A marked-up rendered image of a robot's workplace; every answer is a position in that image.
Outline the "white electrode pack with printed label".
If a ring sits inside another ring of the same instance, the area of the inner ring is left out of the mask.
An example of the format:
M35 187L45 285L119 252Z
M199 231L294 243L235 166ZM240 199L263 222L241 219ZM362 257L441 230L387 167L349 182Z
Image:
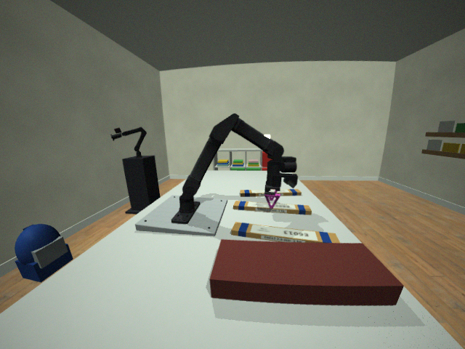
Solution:
M270 192L275 192L275 190ZM280 189L277 194L280 196L301 196L302 192L299 189ZM264 190L240 190L240 196L264 196Z
M250 202L250 201L235 201L233 209L258 211L258 212L276 212L286 214L307 214L311 215L312 210L307 205L295 205L295 204L275 204L271 209L268 203L262 202Z

